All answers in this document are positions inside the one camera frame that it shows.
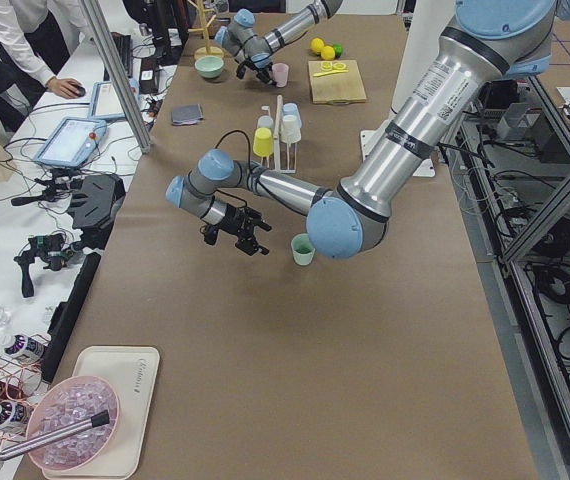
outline white shirt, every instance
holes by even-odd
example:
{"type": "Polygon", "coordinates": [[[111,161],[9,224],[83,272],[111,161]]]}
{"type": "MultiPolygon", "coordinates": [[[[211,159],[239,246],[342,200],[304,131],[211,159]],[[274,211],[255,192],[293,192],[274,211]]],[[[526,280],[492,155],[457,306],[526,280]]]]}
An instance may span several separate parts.
{"type": "MultiPolygon", "coordinates": [[[[51,0],[59,5],[72,25],[91,36],[77,0],[51,0]]],[[[47,0],[0,0],[0,42],[16,65],[43,86],[54,72],[37,55],[24,33],[36,31],[48,14],[47,0]]]]}

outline wooden stand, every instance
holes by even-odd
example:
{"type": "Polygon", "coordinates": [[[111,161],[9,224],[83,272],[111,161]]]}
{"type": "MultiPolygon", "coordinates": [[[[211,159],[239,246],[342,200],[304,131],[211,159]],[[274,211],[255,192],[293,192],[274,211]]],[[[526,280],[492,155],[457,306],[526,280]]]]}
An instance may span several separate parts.
{"type": "Polygon", "coordinates": [[[206,55],[215,55],[217,57],[223,57],[225,53],[222,49],[212,46],[212,42],[209,38],[209,27],[216,20],[216,13],[211,8],[205,8],[203,5],[203,0],[187,0],[198,12],[199,28],[190,28],[189,33],[200,33],[203,35],[203,40],[205,40],[205,46],[199,48],[194,52],[194,58],[198,60],[206,55]]]}

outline keyboard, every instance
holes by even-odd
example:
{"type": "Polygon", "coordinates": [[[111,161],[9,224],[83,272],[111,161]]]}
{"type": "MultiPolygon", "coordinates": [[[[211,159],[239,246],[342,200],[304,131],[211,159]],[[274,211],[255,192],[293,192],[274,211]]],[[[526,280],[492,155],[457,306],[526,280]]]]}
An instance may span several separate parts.
{"type": "MultiPolygon", "coordinates": [[[[127,77],[132,78],[134,74],[134,55],[132,54],[132,36],[131,35],[120,35],[118,37],[112,37],[114,44],[116,45],[116,50],[118,50],[118,55],[123,64],[125,72],[127,72],[127,77]]],[[[103,80],[109,80],[109,73],[107,69],[103,73],[103,80]]]]}

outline tablet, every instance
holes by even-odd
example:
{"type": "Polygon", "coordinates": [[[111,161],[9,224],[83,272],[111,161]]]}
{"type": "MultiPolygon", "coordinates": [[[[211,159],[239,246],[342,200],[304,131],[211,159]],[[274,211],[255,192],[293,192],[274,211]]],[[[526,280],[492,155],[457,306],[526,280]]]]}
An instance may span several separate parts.
{"type": "MultiPolygon", "coordinates": [[[[138,82],[134,79],[129,81],[134,98],[138,102],[138,82]]],[[[92,98],[89,104],[89,118],[102,120],[118,120],[125,118],[121,101],[116,95],[116,89],[112,82],[97,82],[92,90],[92,98]]]]}
{"type": "Polygon", "coordinates": [[[34,161],[54,167],[78,167],[89,159],[106,130],[107,122],[104,120],[64,118],[40,148],[34,161]]]}

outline pink bowl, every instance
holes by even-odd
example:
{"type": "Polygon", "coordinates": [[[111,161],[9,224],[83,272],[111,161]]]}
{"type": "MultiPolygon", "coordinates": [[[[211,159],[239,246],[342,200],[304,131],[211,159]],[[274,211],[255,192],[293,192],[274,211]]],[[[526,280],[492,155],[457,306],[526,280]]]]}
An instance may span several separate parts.
{"type": "Polygon", "coordinates": [[[103,410],[110,423],[29,452],[43,470],[67,472],[90,462],[107,445],[116,428],[119,403],[116,392],[99,377],[71,377],[54,386],[34,409],[27,439],[84,420],[103,410]]]}

